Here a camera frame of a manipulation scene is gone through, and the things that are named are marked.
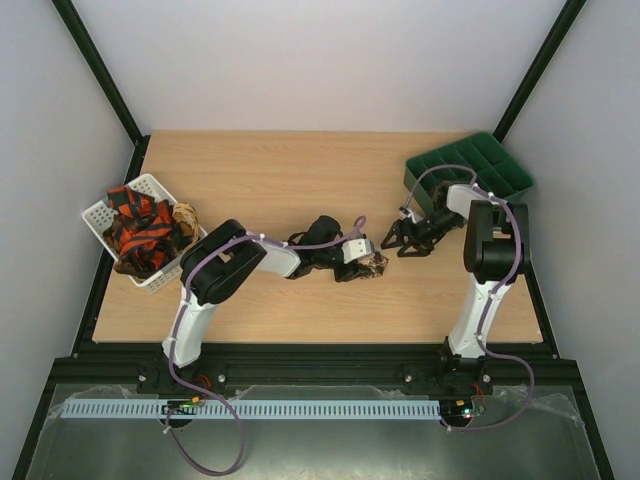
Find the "floral patterned tie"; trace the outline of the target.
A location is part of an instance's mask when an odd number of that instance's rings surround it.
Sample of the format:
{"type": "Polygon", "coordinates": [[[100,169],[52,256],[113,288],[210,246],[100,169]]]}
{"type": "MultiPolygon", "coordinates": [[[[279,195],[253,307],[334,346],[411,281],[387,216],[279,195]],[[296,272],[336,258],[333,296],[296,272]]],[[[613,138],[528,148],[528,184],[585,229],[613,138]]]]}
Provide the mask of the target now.
{"type": "Polygon", "coordinates": [[[367,257],[357,260],[357,277],[359,279],[372,279],[382,276],[388,266],[389,259],[380,252],[375,252],[367,257]]]}

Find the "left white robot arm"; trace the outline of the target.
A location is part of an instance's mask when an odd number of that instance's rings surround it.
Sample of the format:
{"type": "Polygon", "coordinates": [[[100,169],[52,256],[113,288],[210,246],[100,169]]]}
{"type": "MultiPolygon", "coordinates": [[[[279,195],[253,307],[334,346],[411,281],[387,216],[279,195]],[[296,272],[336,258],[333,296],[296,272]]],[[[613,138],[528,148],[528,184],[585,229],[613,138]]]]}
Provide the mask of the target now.
{"type": "Polygon", "coordinates": [[[183,254],[181,299],[162,348],[177,368],[194,363],[215,311],[229,300],[256,271],[284,279],[299,279],[314,269],[331,269],[338,276],[361,277],[375,257],[373,242],[361,232],[358,217],[344,233],[337,220],[321,215],[311,226],[277,240],[253,233],[229,219],[183,254]]]}

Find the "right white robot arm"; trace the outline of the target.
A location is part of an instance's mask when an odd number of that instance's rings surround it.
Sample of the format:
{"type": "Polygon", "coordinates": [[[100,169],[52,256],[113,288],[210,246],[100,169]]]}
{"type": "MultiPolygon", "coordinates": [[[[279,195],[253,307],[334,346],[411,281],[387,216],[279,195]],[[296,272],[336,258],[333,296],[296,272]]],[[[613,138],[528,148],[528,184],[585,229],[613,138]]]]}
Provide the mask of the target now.
{"type": "Polygon", "coordinates": [[[426,257],[452,230],[466,229],[463,265],[469,290],[452,331],[446,338],[448,355],[439,363],[436,379],[445,390],[460,390],[471,379],[463,359],[487,354],[489,331],[498,308],[530,266],[528,207],[510,203],[477,184],[443,182],[433,195],[434,210],[422,217],[408,206],[381,243],[399,257],[426,257]]]}

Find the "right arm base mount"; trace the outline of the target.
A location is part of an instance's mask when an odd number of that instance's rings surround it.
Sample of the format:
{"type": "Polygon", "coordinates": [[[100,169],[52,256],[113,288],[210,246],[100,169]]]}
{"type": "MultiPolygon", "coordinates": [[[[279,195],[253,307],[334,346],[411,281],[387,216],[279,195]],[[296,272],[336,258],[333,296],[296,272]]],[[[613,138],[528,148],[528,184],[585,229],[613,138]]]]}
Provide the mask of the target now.
{"type": "Polygon", "coordinates": [[[407,394],[433,398],[466,398],[479,393],[491,395],[493,385],[484,381],[484,374],[483,370],[435,363],[410,363],[404,364],[402,368],[407,394]]]}

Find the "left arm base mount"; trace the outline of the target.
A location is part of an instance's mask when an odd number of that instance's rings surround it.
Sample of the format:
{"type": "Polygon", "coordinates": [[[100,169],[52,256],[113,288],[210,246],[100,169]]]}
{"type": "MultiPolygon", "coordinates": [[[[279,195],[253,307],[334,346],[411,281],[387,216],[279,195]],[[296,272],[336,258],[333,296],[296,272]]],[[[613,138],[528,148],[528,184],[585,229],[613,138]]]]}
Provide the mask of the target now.
{"type": "MultiPolygon", "coordinates": [[[[214,382],[206,371],[199,371],[193,366],[185,368],[175,367],[175,373],[183,381],[196,385],[201,389],[214,392],[214,382]]],[[[201,392],[187,387],[176,381],[170,373],[166,358],[159,362],[143,362],[138,365],[138,381],[136,392],[138,394],[156,395],[160,399],[181,399],[201,395],[201,392]]]]}

